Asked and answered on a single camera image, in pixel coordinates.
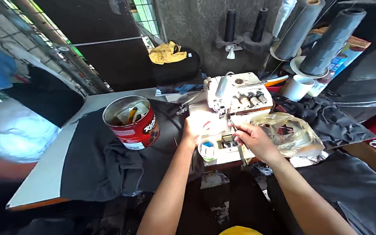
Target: yellow fabric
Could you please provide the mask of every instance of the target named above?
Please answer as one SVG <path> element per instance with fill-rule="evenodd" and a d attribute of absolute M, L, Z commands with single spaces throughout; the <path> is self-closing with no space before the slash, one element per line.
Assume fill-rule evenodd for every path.
<path fill-rule="evenodd" d="M 178 51 L 173 53 L 175 45 L 176 44 L 173 41 L 170 41 L 168 44 L 158 45 L 150 51 L 150 60 L 155 64 L 164 64 L 185 59 L 187 57 L 187 52 L 179 52 L 181 50 L 180 45 L 176 45 L 178 47 Z"/>
<path fill-rule="evenodd" d="M 234 226 L 224 230 L 220 235 L 262 235 L 262 233 L 248 227 Z"/>

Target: black fabric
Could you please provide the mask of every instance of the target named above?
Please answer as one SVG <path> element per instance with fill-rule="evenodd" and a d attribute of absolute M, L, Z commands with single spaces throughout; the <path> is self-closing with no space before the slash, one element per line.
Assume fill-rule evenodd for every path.
<path fill-rule="evenodd" d="M 366 163 L 335 151 L 317 165 L 296 168 L 308 184 L 358 232 L 376 235 L 376 172 Z M 292 234 L 303 234 L 275 176 L 268 177 L 268 195 Z"/>
<path fill-rule="evenodd" d="M 84 98 L 44 69 L 29 65 L 30 83 L 2 90 L 27 108 L 62 127 L 84 105 Z"/>
<path fill-rule="evenodd" d="M 62 173 L 60 196 L 71 200 L 107 201 L 135 191 L 155 191 L 176 151 L 174 138 L 182 136 L 184 115 L 176 115 L 178 104 L 150 100 L 160 136 L 150 147 L 133 151 L 123 144 L 102 121 L 104 108 L 79 120 L 69 144 Z M 194 154 L 190 178 L 204 172 Z"/>
<path fill-rule="evenodd" d="M 187 57 L 181 61 L 164 64 L 152 63 L 152 77 L 158 86 L 188 81 L 197 76 L 202 77 L 199 72 L 201 60 L 198 53 L 187 47 L 181 47 L 182 51 L 187 52 Z"/>
<path fill-rule="evenodd" d="M 322 95 L 306 95 L 299 102 L 294 102 L 275 92 L 270 93 L 276 103 L 275 112 L 287 112 L 305 120 L 327 149 L 376 137 L 354 118 L 342 112 L 332 100 Z"/>

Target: fabric pile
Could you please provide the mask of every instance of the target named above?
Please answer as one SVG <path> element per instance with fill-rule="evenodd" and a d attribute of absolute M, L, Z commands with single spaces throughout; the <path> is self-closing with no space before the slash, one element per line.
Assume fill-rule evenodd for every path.
<path fill-rule="evenodd" d="M 327 149 L 373 139 L 376 135 L 342 112 L 332 100 L 322 95 L 306 95 L 299 102 L 270 92 L 276 106 L 274 112 L 287 112 L 305 120 Z"/>
<path fill-rule="evenodd" d="M 102 120 L 104 108 L 83 116 L 62 171 L 60 196 L 71 200 L 108 201 L 119 195 L 135 196 L 156 191 L 182 137 L 188 115 L 176 115 L 178 104 L 149 100 L 160 127 L 157 141 L 139 151 L 127 149 Z M 199 155 L 191 161 L 188 181 L 200 177 L 204 164 Z"/>
<path fill-rule="evenodd" d="M 170 41 L 168 44 L 162 44 L 152 49 L 149 58 L 155 64 L 178 62 L 187 57 L 187 52 L 180 50 L 180 45 Z"/>

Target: fabric scrap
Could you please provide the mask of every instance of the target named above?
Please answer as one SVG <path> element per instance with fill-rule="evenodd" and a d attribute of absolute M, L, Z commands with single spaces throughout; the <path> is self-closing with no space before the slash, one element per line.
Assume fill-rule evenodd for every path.
<path fill-rule="evenodd" d="M 170 41 L 168 44 L 162 44 L 152 49 L 149 58 L 155 64 L 178 62 L 187 57 L 187 52 L 180 52 L 180 50 L 180 45 Z"/>
<path fill-rule="evenodd" d="M 327 149 L 373 139 L 376 135 L 354 118 L 341 111 L 323 95 L 305 95 L 299 102 L 270 92 L 276 103 L 275 112 L 287 112 L 305 120 Z"/>

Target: grey wall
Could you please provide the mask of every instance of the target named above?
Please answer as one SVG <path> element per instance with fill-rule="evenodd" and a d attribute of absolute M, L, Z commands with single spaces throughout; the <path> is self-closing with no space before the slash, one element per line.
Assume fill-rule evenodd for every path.
<path fill-rule="evenodd" d="M 267 0 L 267 32 L 272 32 L 281 1 Z M 208 76 L 224 75 L 227 71 L 257 73 L 263 68 L 268 55 L 254 55 L 242 50 L 236 51 L 236 58 L 231 60 L 226 59 L 227 52 L 224 48 L 215 47 L 216 36 L 224 35 L 229 4 L 237 10 L 236 34 L 252 32 L 264 0 L 156 0 L 156 10 L 160 14 L 168 40 L 197 51 Z"/>

